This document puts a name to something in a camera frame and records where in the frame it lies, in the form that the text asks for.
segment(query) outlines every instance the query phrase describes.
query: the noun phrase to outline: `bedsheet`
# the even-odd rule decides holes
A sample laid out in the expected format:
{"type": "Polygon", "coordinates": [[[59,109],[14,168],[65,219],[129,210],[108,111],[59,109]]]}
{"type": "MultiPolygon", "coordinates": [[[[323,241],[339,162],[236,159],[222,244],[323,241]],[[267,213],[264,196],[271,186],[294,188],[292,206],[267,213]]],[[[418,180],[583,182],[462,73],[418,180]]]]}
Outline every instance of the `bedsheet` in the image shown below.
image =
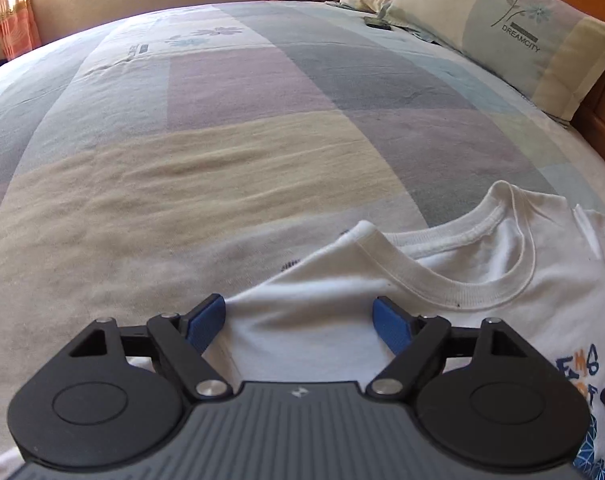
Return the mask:
{"type": "Polygon", "coordinates": [[[163,10],[0,68],[0,452],[12,394],[90,320],[232,295],[368,219],[504,179],[605,212],[605,163],[495,76],[318,3],[163,10]]]}

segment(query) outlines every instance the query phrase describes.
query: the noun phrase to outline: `white logo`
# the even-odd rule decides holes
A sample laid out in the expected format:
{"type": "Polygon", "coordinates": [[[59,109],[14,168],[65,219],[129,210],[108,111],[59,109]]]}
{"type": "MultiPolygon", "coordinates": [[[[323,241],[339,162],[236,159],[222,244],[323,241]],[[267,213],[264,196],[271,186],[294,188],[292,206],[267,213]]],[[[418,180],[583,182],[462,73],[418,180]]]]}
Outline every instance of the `white logo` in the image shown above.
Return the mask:
{"type": "Polygon", "coordinates": [[[303,386],[298,386],[295,390],[292,390],[290,393],[292,394],[292,396],[302,399],[305,395],[309,393],[309,390],[303,386]]]}

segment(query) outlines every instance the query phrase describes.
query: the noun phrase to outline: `metal screw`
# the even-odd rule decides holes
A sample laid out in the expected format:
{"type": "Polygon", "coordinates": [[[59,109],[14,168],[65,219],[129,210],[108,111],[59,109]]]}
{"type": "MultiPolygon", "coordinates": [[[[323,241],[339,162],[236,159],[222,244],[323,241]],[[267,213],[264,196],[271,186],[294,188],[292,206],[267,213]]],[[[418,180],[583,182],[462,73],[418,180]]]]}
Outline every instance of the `metal screw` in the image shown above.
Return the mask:
{"type": "Polygon", "coordinates": [[[202,381],[196,386],[196,392],[203,397],[220,397],[227,393],[227,384],[217,379],[202,381]]]}
{"type": "Polygon", "coordinates": [[[395,395],[403,389],[403,383],[396,379],[377,379],[372,383],[372,390],[378,395],[395,395]]]}

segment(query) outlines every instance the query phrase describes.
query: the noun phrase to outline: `curtain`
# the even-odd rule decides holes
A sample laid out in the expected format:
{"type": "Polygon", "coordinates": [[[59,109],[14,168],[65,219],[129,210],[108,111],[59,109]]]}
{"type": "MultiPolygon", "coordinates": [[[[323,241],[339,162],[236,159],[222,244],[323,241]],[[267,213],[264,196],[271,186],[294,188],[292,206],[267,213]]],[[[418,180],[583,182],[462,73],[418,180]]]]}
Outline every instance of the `curtain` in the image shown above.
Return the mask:
{"type": "Polygon", "coordinates": [[[41,45],[29,0],[0,0],[0,46],[14,59],[41,45]]]}

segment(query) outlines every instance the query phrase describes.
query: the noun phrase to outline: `bed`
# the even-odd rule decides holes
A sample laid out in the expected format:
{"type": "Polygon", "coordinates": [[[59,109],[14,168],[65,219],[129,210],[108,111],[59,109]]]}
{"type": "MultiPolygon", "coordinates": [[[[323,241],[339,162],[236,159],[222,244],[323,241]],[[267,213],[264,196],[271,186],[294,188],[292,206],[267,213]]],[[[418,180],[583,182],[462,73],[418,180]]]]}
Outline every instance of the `bed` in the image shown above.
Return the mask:
{"type": "Polygon", "coordinates": [[[231,296],[360,219],[490,184],[605,212],[605,163],[459,54],[303,2],[164,10],[0,68],[0,452],[12,394],[90,320],[231,296]]]}

